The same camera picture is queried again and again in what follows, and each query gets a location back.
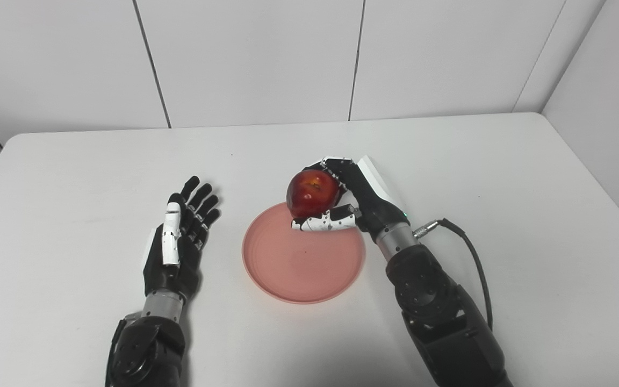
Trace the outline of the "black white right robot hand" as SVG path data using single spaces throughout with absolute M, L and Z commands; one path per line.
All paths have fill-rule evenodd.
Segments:
M 367 156 L 358 162 L 348 157 L 326 156 L 304 170 L 327 173 L 339 186 L 337 197 L 341 199 L 349 192 L 357 204 L 333 206 L 310 216 L 295 216 L 291 222 L 293 230 L 337 231 L 357 227 L 376 239 L 388 226 L 410 225 L 407 215 L 396 205 Z

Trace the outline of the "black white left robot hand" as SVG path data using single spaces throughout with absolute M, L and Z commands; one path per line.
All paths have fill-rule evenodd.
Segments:
M 167 201 L 163 223 L 153 233 L 143 269 L 145 296 L 170 291 L 190 299 L 200 282 L 199 266 L 213 223 L 220 217 L 213 186 L 191 176 Z

